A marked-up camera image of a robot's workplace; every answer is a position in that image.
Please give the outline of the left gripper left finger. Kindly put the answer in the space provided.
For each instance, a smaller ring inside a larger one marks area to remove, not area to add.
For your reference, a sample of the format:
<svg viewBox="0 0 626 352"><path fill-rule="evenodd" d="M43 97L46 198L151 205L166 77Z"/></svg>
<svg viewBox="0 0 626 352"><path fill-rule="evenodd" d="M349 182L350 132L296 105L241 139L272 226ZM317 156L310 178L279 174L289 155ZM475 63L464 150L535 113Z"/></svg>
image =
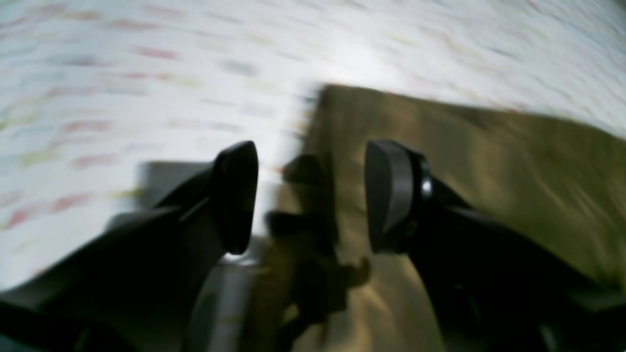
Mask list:
<svg viewBox="0 0 626 352"><path fill-rule="evenodd" d="M212 269L246 252L255 143L222 150L154 205L1 292L1 336L39 352L201 352L194 311Z"/></svg>

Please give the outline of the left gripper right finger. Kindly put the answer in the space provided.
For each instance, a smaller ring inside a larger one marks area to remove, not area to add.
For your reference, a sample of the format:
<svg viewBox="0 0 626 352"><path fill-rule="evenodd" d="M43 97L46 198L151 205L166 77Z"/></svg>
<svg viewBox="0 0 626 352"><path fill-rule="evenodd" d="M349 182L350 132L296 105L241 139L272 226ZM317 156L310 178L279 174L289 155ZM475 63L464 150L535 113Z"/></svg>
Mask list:
<svg viewBox="0 0 626 352"><path fill-rule="evenodd" d="M367 143L373 252L406 254L447 352L623 352L625 296L472 209L418 150Z"/></svg>

